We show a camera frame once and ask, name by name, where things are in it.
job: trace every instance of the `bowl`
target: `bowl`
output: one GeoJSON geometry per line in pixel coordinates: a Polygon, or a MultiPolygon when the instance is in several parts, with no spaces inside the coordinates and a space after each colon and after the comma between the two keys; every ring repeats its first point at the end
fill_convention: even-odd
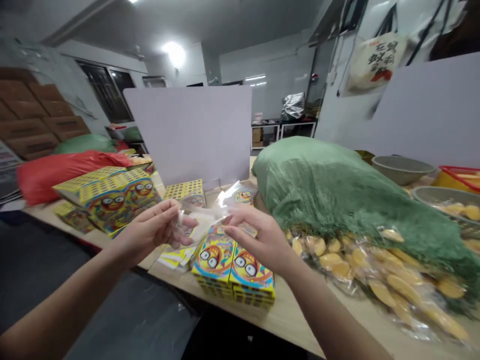
{"type": "Polygon", "coordinates": [[[395,184],[408,185],[437,168],[425,162],[403,156],[375,156],[372,166],[395,184]]]}
{"type": "Polygon", "coordinates": [[[439,212],[457,222],[458,225],[460,225],[461,236],[463,238],[480,239],[480,222],[453,215],[436,207],[445,202],[462,203],[463,205],[476,205],[480,207],[480,195],[438,186],[420,186],[413,189],[411,195],[415,200],[435,207],[439,212]]]}

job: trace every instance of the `brown cardboard box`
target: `brown cardboard box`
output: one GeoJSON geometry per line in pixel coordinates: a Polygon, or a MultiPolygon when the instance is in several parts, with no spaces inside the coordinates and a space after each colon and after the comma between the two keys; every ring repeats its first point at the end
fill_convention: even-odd
{"type": "Polygon", "coordinates": [[[66,132],[56,132],[55,135],[63,143],[71,138],[76,138],[77,136],[90,134],[89,130],[74,130],[66,132]]]}
{"type": "Polygon", "coordinates": [[[51,117],[75,116],[65,101],[41,101],[41,104],[51,117]]]}
{"type": "Polygon", "coordinates": [[[47,117],[47,113],[38,101],[5,101],[5,105],[15,113],[19,119],[33,119],[47,117]]]}
{"type": "Polygon", "coordinates": [[[49,133],[50,129],[40,119],[0,122],[0,139],[2,140],[25,138],[49,133]]]}
{"type": "Polygon", "coordinates": [[[23,158],[27,161],[35,160],[35,159],[46,157],[46,156],[50,155],[53,151],[54,151],[54,149],[48,149],[48,150],[43,150],[43,151],[39,151],[39,152],[33,152],[33,153],[30,153],[30,154],[24,155],[23,158]]]}
{"type": "Polygon", "coordinates": [[[261,127],[254,127],[251,129],[251,140],[254,143],[262,141],[263,129],[261,127]]]}
{"type": "Polygon", "coordinates": [[[36,83],[29,83],[28,87],[33,95],[35,95],[40,101],[65,101],[54,84],[39,85],[36,83]]]}
{"type": "Polygon", "coordinates": [[[85,134],[90,133],[89,128],[80,116],[44,117],[43,122],[57,135],[79,130],[84,131],[85,134]]]}
{"type": "Polygon", "coordinates": [[[52,133],[6,140],[5,143],[21,157],[54,150],[60,142],[52,133]]]}
{"type": "Polygon", "coordinates": [[[37,101],[29,88],[18,80],[0,80],[0,99],[9,101],[37,101]]]}
{"type": "Polygon", "coordinates": [[[8,107],[6,107],[2,100],[0,100],[0,121],[10,121],[17,119],[18,117],[13,112],[11,112],[8,107]]]}

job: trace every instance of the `red bag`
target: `red bag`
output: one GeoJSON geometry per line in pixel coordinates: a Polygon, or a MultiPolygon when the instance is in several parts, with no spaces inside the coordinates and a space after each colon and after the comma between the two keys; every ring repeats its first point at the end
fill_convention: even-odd
{"type": "Polygon", "coordinates": [[[91,150],[27,161],[18,168],[16,176],[23,198],[33,206],[59,199],[52,186],[106,166],[126,168],[132,165],[125,154],[91,150]]]}

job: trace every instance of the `green cloth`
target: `green cloth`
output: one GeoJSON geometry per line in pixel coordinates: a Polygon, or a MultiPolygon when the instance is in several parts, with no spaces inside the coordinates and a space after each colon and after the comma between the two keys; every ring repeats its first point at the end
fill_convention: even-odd
{"type": "Polygon", "coordinates": [[[480,259],[460,238],[458,225],[408,194],[352,150],[302,136],[280,140],[260,152],[252,172],[264,203],[283,229],[303,225],[324,237],[346,232],[396,247],[431,267],[462,277],[465,297],[452,310],[480,299],[480,259]],[[377,227],[396,227],[404,243],[385,241],[377,227]]]}
{"type": "Polygon", "coordinates": [[[116,153],[117,145],[115,140],[99,134],[80,135],[68,139],[58,145],[53,154],[75,154],[83,153],[88,150],[96,150],[102,153],[116,153]]]}

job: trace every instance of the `cartoon face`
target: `cartoon face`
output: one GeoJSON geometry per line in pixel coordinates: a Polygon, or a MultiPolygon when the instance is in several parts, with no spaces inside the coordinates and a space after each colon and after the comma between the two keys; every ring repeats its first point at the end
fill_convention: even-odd
{"type": "Polygon", "coordinates": [[[252,201],[253,199],[251,191],[241,191],[237,192],[235,195],[235,202],[237,204],[251,204],[252,201]]]}
{"type": "Polygon", "coordinates": [[[213,270],[220,263],[220,256],[222,252],[220,248],[216,245],[210,245],[205,248],[200,253],[198,262],[202,269],[204,270],[213,270]]]}
{"type": "Polygon", "coordinates": [[[235,258],[233,262],[238,275],[244,279],[254,278],[259,271],[259,262],[249,252],[243,250],[235,258]]]}
{"type": "Polygon", "coordinates": [[[125,196],[123,192],[111,192],[103,196],[100,200],[101,208],[106,211],[117,211],[125,203],[125,196]]]}
{"type": "Polygon", "coordinates": [[[148,180],[139,181],[134,187],[136,194],[143,197],[150,194],[153,188],[154,185],[148,180]]]}
{"type": "Polygon", "coordinates": [[[183,199],[186,203],[201,208],[204,205],[204,197],[202,195],[192,195],[183,199]]]}

